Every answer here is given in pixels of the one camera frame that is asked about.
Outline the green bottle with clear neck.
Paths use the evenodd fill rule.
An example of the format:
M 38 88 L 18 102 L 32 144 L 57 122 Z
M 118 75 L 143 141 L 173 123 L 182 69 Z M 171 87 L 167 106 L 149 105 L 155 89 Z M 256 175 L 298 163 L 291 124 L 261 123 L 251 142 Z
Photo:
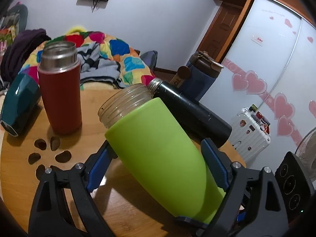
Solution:
M 161 99 L 132 85 L 109 98 L 98 117 L 114 152 L 156 201 L 175 217 L 211 222 L 224 191 Z

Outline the black thermos lying down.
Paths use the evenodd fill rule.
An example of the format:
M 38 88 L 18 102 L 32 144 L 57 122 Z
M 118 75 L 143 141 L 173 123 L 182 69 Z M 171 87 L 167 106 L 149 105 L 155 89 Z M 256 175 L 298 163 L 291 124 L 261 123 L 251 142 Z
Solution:
M 165 80 L 155 78 L 147 87 L 152 97 L 161 99 L 183 130 L 195 140 L 210 138 L 218 148 L 226 143 L 232 127 L 214 112 Z

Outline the white hard-shell suitcase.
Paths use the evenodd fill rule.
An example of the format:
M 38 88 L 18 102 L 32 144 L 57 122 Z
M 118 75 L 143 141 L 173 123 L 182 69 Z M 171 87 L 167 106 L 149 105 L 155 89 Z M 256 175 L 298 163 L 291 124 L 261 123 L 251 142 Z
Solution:
M 232 122 L 232 132 L 228 141 L 245 163 L 248 163 L 266 149 L 271 143 L 271 136 L 263 123 L 249 108 L 242 108 Z

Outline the wardrobe with heart decals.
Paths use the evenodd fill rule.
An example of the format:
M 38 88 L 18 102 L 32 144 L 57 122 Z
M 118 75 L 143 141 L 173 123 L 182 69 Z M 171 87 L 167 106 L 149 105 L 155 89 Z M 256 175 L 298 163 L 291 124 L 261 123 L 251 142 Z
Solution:
M 231 122 L 255 105 L 270 145 L 247 165 L 276 169 L 315 127 L 315 24 L 276 0 L 254 0 L 201 103 Z

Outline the red thermos steel rim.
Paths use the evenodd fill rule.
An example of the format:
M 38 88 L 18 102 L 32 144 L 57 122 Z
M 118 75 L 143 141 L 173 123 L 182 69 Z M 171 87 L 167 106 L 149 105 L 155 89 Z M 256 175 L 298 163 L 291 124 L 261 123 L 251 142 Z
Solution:
M 80 60 L 75 43 L 56 41 L 45 45 L 38 65 L 40 92 L 53 131 L 75 132 L 82 125 Z

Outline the blue bottle with brown lid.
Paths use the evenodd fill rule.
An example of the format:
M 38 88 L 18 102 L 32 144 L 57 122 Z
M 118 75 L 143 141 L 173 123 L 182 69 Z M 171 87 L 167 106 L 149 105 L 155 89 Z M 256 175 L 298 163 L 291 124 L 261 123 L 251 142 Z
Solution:
M 196 51 L 186 66 L 178 68 L 170 83 L 189 97 L 200 101 L 223 68 L 223 65 L 215 62 L 207 52 Z

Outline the grey black striped garment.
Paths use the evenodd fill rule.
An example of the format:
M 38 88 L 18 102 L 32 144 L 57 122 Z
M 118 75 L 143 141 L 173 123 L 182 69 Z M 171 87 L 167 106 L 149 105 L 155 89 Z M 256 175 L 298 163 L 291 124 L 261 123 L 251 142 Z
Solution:
M 100 44 L 92 42 L 77 48 L 77 57 L 80 60 L 80 83 L 103 82 L 123 89 L 126 84 L 120 78 L 120 63 L 110 60 L 101 51 Z

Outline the dark purple garment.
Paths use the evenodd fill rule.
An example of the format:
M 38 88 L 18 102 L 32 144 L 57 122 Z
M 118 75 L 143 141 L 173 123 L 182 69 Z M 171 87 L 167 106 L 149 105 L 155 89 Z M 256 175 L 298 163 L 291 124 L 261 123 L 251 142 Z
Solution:
M 3 56 L 1 79 L 4 82 L 12 83 L 29 55 L 44 41 L 49 40 L 51 38 L 47 36 L 46 30 L 43 28 L 25 30 L 19 33 Z

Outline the grey chair with clutter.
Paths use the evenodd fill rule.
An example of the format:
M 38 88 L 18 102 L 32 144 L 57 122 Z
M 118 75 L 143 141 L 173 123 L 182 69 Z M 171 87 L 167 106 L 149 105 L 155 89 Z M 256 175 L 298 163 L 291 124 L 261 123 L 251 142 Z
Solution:
M 1 19 L 1 56 L 12 45 L 17 35 L 24 31 L 27 25 L 28 9 L 18 2 L 10 8 Z

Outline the brown wooden door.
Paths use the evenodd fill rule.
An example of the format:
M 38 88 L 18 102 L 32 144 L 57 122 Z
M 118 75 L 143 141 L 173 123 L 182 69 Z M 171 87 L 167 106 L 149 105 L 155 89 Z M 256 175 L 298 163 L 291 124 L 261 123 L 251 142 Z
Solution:
M 222 3 L 197 50 L 205 51 L 211 58 L 216 59 L 234 28 L 242 9 L 237 5 Z

